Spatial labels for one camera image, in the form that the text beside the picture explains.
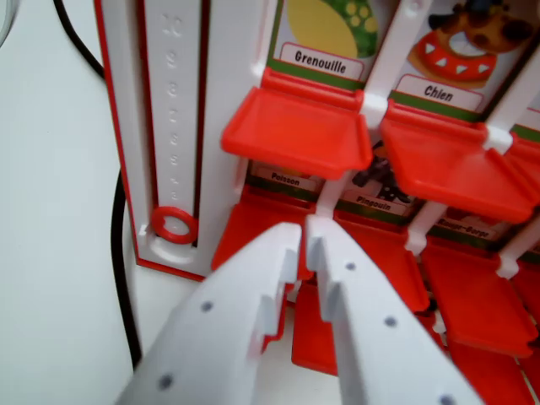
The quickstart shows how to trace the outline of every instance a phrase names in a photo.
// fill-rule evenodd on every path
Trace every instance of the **red plastic ring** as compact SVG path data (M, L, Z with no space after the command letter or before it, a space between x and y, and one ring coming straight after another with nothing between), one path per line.
M187 226L187 234L177 235L169 232L165 228L165 217L173 217L179 219ZM187 245L197 239L198 222L189 213L182 211L176 207L157 207L152 212L152 227L155 233L169 242L178 245Z

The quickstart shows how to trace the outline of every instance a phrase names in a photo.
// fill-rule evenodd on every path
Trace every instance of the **black cable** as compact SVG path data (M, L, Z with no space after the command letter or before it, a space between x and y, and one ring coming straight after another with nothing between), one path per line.
M124 250L122 243L122 225L124 222L124 208L126 207L126 193L122 184L122 173L118 174L116 182L115 199L112 203L111 217L111 259L112 271L115 276L116 294L120 305L121 319L126 331L127 346L132 357L132 366L135 370L141 361L141 345L138 341L137 325L133 317L132 304L129 299L126 269L124 268Z
M100 76L102 79L105 79L105 69L97 61L94 55L92 55L92 52L88 50L86 45L81 41L81 39L78 37L77 33L73 29L71 21L69 21L68 13L66 13L66 8L64 7L63 1L52 0L52 2L54 3L55 9L57 10L60 23L62 24L64 31L66 31L67 37L75 45L77 50L80 52L83 58L86 59L86 62L88 62L88 64L94 69L98 76Z
M69 21L68 13L64 8L62 0L53 0L54 7L57 10L58 18L67 37L75 45L81 56L88 62L94 71L102 79L105 79L105 70L101 64L95 59L92 52L88 50L86 45L78 37ZM129 299L129 288L127 287L126 268L124 266L124 252L122 244L122 231L124 223L124 208L126 206L126 193L122 184L122 173L118 174L116 181L115 199L112 204L111 217L111 260L112 271L115 278L116 295L118 296L118 304L120 306L121 319L126 331L127 346L129 354L132 358L132 366L135 370L137 364L142 357L141 344L138 341L137 327L133 316L133 309Z

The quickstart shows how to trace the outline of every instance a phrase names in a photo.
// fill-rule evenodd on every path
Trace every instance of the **white table surface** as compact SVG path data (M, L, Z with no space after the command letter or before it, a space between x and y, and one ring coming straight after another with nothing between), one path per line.
M101 61L93 2L65 5ZM0 403L112 403L131 374L109 245L119 164L105 85L52 0L21 1L0 48L0 100ZM129 237L146 351L197 283L135 266ZM336 378L290 363L292 317L263 355L256 403L340 403Z

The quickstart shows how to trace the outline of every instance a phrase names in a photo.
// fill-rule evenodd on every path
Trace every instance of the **plastic game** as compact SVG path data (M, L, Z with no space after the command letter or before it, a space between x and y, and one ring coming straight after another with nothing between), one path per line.
M292 361L337 375L332 219L486 403L537 401L537 2L240 3L95 1L138 263L203 280L300 225Z

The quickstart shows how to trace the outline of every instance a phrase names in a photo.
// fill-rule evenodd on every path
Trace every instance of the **red tray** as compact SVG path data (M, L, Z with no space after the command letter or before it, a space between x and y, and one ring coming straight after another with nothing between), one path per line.
M314 213L315 208L302 208L286 202L272 200L244 192L238 204L233 207L229 222L218 249L213 255L212 269L216 270L229 260L238 250L247 245L262 232L280 222L291 222L304 226L305 216ZM305 266L304 233L300 242L300 259L298 264L298 280L307 280L313 276Z
M527 220L538 201L506 157L482 148L487 132L479 125L391 103L381 133L407 194L511 223Z
M339 179L373 158L361 92L332 89L267 70L224 129L226 152Z
M314 284L302 283L296 297L292 361L307 369L338 375L332 324L321 319Z
M448 344L450 356L488 405L534 404L517 363L510 356Z
M505 157L529 180L535 190L540 190L540 144L514 135L512 147Z
M405 234L335 219L382 270L412 312L424 311L429 306L428 293L416 260L410 251L405 250Z
M520 271L512 278L512 283L532 317L540 322L540 266L528 267L520 263Z
M531 357L520 359L520 365L535 394L540 397L540 348L536 348Z
M428 246L422 259L445 321L456 343L526 357L537 329L510 281L497 276L498 260Z

